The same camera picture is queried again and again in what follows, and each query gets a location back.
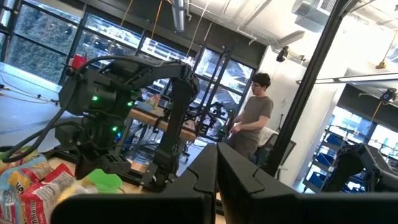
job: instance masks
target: storage rack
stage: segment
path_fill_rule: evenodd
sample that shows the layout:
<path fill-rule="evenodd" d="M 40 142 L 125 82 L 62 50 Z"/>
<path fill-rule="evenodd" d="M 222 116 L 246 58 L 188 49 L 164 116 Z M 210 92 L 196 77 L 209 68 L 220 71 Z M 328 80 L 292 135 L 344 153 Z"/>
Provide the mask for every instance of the storage rack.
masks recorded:
<path fill-rule="evenodd" d="M 330 130 L 331 127 L 337 127 L 342 129 L 343 131 L 346 132 L 345 136 L 340 136 L 339 134 L 334 133 L 333 131 Z M 354 142 L 353 140 L 348 139 L 349 134 L 356 134 L 355 131 L 346 129 L 340 126 L 334 126 L 331 125 L 329 126 L 326 130 L 325 133 L 322 137 L 322 141 L 317 149 L 317 151 L 314 153 L 313 160 L 311 162 L 310 167 L 308 168 L 307 173 L 305 174 L 305 178 L 303 180 L 303 184 L 305 186 L 304 192 L 307 189 L 310 189 L 314 191 L 315 193 L 320 192 L 322 187 L 324 186 L 327 178 L 330 176 L 330 174 L 334 170 L 334 165 L 335 165 L 335 160 L 338 154 L 338 151 L 340 148 L 344 145 L 347 144 L 356 144 L 357 142 Z M 328 151 L 333 152 L 333 155 L 330 154 L 325 154 L 321 152 L 322 148 L 328 148 Z M 322 170 L 321 172 L 313 172 L 312 175 L 310 176 L 309 179 L 307 179 L 308 174 L 311 172 L 312 167 L 318 167 Z M 358 174 L 354 175 L 349 179 L 349 182 L 353 182 L 355 184 L 359 184 L 360 186 L 363 186 L 363 181 L 362 181 L 362 176 L 363 174 Z M 344 189 L 341 190 L 342 192 L 364 192 L 363 188 L 353 188 L 350 189 L 348 186 L 345 186 Z"/>

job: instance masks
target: man's hair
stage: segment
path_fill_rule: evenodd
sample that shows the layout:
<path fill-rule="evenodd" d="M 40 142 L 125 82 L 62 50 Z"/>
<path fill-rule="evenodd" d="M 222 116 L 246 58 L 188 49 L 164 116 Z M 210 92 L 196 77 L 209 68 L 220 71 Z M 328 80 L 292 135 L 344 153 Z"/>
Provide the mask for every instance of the man's hair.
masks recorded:
<path fill-rule="evenodd" d="M 265 86 L 268 88 L 271 85 L 271 79 L 266 73 L 257 73 L 253 75 L 253 78 L 251 80 L 252 82 L 259 84 L 261 87 Z"/>

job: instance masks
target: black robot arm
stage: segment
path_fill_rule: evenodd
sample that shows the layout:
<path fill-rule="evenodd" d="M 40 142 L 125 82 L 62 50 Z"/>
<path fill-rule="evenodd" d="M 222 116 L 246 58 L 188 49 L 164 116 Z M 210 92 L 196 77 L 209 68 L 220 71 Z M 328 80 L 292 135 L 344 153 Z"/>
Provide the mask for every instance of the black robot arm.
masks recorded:
<path fill-rule="evenodd" d="M 113 61 L 98 71 L 88 69 L 89 65 L 100 60 Z M 136 91 L 151 85 L 154 80 L 170 78 L 173 83 L 173 97 L 184 96 L 185 99 L 176 106 L 177 112 L 184 111 L 198 94 L 197 78 L 191 67 L 178 60 L 156 63 L 138 57 L 104 56 L 89 60 L 78 70 L 70 69 L 68 76 L 58 94 L 60 111 L 45 129 L 29 137 L 30 140 L 38 137 L 29 150 L 13 156 L 29 142 L 22 141 L 7 153 L 4 162 L 14 162 L 30 154 L 40 145 L 48 131 L 56 128 L 55 137 L 61 145 L 75 147 L 79 151 L 75 171 L 77 179 L 83 178 L 96 168 L 107 173 L 128 172 L 130 163 L 116 154 L 114 147 L 116 137 L 123 131 L 124 121 L 134 105 Z M 57 121 L 64 111 L 83 118 L 72 118 L 65 125 L 60 125 Z M 181 123 L 179 116 L 179 113 L 172 112 L 172 125 L 169 125 L 165 133 L 166 140 L 179 136 L 180 128 L 176 128 Z M 165 145 L 163 152 L 172 154 L 171 145 Z M 163 163 L 164 160 L 161 160 L 159 165 L 163 167 Z"/>

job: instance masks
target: wooden table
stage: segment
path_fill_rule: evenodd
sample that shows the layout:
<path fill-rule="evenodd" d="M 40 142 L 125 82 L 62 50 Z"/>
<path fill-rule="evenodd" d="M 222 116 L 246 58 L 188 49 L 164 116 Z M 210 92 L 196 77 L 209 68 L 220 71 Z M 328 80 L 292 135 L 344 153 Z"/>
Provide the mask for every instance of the wooden table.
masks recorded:
<path fill-rule="evenodd" d="M 54 158 L 49 160 L 49 163 L 50 163 L 50 166 L 53 169 L 55 169 L 61 163 L 64 163 L 72 171 L 72 173 L 75 173 L 76 165 L 71 163 L 71 162 L 67 162 L 67 161 L 64 161 L 62 159 L 54 157 Z M 146 170 L 146 166 L 145 165 L 142 165 L 142 164 L 139 164 L 139 163 L 136 163 L 136 162 L 133 162 L 131 164 L 131 168 L 132 169 L 139 169 L 139 170 L 142 170 L 142 169 Z M 135 185 L 128 184 L 128 183 L 125 183 L 125 182 L 123 182 L 123 184 L 121 186 L 121 189 L 124 190 L 124 192 L 126 194 L 150 194 L 150 192 L 143 190 L 141 186 L 137 187 Z M 225 223 L 226 222 L 225 222 L 224 216 L 216 214 L 216 224 L 225 224 Z"/>
<path fill-rule="evenodd" d="M 152 110 L 150 112 L 142 112 L 137 109 L 132 109 L 129 113 L 129 118 L 135 119 L 137 121 L 140 121 L 144 124 L 148 124 L 149 126 L 155 126 L 157 118 L 163 116 L 163 108 L 157 107 L 155 110 Z M 165 121 L 161 121 L 158 125 L 158 129 L 162 131 L 167 130 L 167 126 L 169 124 Z M 194 142 L 196 140 L 196 135 L 195 135 L 195 123 L 193 121 L 186 121 L 183 124 L 184 127 L 191 129 L 192 131 L 182 129 L 180 133 L 180 137 L 183 140 Z"/>

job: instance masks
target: gray t-shirt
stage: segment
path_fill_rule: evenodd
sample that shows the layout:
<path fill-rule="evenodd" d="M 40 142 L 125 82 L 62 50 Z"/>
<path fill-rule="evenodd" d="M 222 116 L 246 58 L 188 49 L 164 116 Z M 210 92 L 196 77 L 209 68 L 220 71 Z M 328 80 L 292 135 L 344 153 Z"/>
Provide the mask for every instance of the gray t-shirt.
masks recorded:
<path fill-rule="evenodd" d="M 252 96 L 248 99 L 248 102 L 244 106 L 244 114 L 242 118 L 242 124 L 249 124 L 259 120 L 260 116 L 271 117 L 272 109 L 274 108 L 274 102 L 268 96 L 256 97 Z M 261 129 L 258 130 L 242 130 L 238 134 L 259 141 Z"/>

